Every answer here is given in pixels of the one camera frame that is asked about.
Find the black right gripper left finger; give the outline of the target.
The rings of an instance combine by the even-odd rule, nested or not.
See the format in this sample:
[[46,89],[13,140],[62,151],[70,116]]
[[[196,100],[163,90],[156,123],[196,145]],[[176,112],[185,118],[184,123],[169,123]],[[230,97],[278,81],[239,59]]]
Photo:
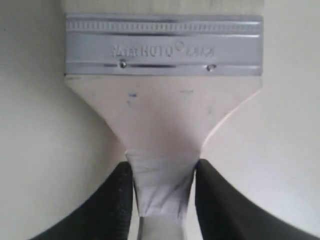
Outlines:
[[133,172],[120,162],[79,208],[34,240],[127,240],[133,210]]

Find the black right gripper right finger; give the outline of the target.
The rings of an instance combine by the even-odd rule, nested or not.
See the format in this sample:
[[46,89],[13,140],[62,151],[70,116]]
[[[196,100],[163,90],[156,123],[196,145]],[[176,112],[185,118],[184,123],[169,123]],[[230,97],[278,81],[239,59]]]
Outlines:
[[206,159],[195,170],[195,207],[204,240],[317,239],[250,201]]

